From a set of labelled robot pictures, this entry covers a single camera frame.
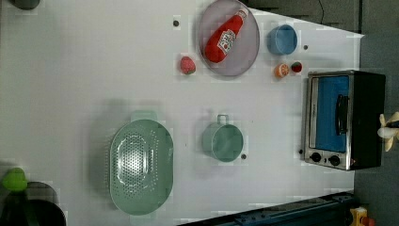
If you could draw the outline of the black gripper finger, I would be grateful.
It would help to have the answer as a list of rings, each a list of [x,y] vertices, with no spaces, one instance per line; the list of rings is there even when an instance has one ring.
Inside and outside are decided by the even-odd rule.
[[[399,128],[399,121],[388,122],[388,127],[390,127],[390,128]]]

